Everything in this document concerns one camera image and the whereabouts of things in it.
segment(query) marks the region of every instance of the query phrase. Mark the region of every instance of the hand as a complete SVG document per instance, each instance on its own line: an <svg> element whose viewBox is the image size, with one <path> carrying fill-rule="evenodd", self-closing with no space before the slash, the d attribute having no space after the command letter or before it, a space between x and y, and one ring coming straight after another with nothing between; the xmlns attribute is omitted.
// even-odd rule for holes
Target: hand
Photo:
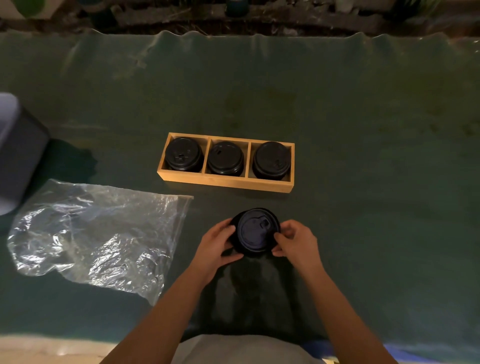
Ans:
<svg viewBox="0 0 480 364"><path fill-rule="evenodd" d="M309 228L295 220L280 224L280 233L275 233L278 245L272 249L274 256L286 256L304 279L324 267L318 253L317 238Z"/></svg>
<svg viewBox="0 0 480 364"><path fill-rule="evenodd" d="M190 264L197 274L204 276L205 285L210 283L218 268L243 257L243 254L222 256L224 251L233 247L230 242L227 242L227 239L235 231L235 226L229 225L231 220L228 218L219 222L207 231Z"/></svg>

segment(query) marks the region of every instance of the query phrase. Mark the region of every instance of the person's left arm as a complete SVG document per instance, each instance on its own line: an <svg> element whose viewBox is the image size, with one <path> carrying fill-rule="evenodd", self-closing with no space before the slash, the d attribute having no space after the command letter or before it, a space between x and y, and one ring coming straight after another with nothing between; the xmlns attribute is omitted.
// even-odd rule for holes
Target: person's left arm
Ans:
<svg viewBox="0 0 480 364"><path fill-rule="evenodd" d="M203 236L187 270L101 364L169 364L172 361L202 289L219 267L243 257L242 254L221 256L232 247L227 242L235 231L230 221L216 224Z"/></svg>

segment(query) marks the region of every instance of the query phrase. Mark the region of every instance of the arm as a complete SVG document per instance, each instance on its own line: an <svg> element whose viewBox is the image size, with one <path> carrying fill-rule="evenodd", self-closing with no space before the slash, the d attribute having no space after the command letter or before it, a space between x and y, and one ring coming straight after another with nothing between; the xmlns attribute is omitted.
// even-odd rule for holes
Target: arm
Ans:
<svg viewBox="0 0 480 364"><path fill-rule="evenodd" d="M169 364L197 305L202 289L216 270L243 257L221 256L232 247L227 239L235 231L231 219L211 228L202 238L190 266L175 281L150 313L101 364Z"/></svg>
<svg viewBox="0 0 480 364"><path fill-rule="evenodd" d="M305 281L328 337L341 364L395 364L378 338L355 313L325 272L317 238L297 221L281 224L274 256L286 256Z"/></svg>

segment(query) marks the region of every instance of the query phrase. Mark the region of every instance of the forearm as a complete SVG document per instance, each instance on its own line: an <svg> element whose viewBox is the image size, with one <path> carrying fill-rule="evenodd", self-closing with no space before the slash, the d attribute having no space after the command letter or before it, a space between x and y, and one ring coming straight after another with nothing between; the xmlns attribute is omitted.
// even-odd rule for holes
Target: forearm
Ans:
<svg viewBox="0 0 480 364"><path fill-rule="evenodd" d="M396 363L323 268L304 278L341 364Z"/></svg>
<svg viewBox="0 0 480 364"><path fill-rule="evenodd" d="M101 364L169 364L204 287L189 267Z"/></svg>

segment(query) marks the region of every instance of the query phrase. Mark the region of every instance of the clothing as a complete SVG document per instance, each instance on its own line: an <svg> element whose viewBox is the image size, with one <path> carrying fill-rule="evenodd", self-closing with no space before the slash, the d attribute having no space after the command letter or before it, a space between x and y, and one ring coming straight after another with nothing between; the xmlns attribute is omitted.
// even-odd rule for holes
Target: clothing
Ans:
<svg viewBox="0 0 480 364"><path fill-rule="evenodd" d="M181 343L172 364L324 364L298 345L259 335L199 335Z"/></svg>

